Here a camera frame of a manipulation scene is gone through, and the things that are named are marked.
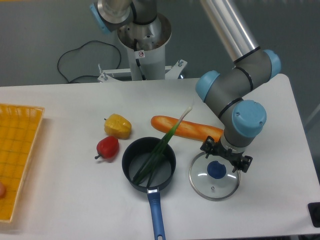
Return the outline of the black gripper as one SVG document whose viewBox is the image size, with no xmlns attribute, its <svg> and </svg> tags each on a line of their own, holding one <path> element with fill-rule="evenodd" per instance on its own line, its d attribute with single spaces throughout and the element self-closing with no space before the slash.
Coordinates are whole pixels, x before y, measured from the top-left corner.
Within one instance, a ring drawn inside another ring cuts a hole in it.
<svg viewBox="0 0 320 240">
<path fill-rule="evenodd" d="M 215 142 L 211 136 L 208 136 L 202 143 L 200 150 L 205 153 L 206 159 L 210 155 L 217 155 L 229 161 L 233 165 L 233 173 L 236 171 L 242 171 L 246 173 L 253 161 L 251 156 L 243 156 L 243 152 L 237 152 L 232 148 L 226 149 L 220 140 Z"/>
</svg>

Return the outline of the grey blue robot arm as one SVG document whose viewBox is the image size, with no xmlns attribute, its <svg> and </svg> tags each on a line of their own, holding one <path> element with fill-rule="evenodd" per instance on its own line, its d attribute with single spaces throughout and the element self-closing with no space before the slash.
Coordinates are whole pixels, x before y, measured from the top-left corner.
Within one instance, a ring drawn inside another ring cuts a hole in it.
<svg viewBox="0 0 320 240">
<path fill-rule="evenodd" d="M 234 63 L 220 74 L 205 73 L 196 83 L 201 100 L 224 124 L 222 135 L 205 134 L 204 151 L 228 160 L 235 171 L 246 172 L 252 162 L 244 151 L 261 132 L 267 114 L 259 103 L 244 96 L 267 83 L 281 70 L 279 57 L 262 50 L 231 0 L 203 0 L 201 5 Z M 99 0 L 90 10 L 105 32 L 117 32 L 126 47 L 134 81 L 165 77 L 165 50 L 172 30 L 158 13 L 154 0 Z"/>
</svg>

